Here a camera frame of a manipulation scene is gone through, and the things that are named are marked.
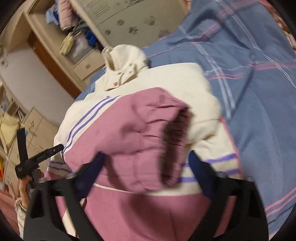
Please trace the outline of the person left hand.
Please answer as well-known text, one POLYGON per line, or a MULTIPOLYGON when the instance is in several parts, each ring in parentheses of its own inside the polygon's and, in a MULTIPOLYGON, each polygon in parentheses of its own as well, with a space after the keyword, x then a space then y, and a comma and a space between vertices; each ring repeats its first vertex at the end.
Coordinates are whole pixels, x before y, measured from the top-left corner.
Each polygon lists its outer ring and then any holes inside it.
POLYGON ((29 182, 31 181, 31 177, 30 176, 25 176, 20 180, 20 184, 18 186, 19 188, 19 192, 20 192, 20 200, 22 202, 22 206, 26 209, 28 209, 29 204, 30 204, 30 197, 27 194, 26 188, 27 185, 29 184, 29 182))

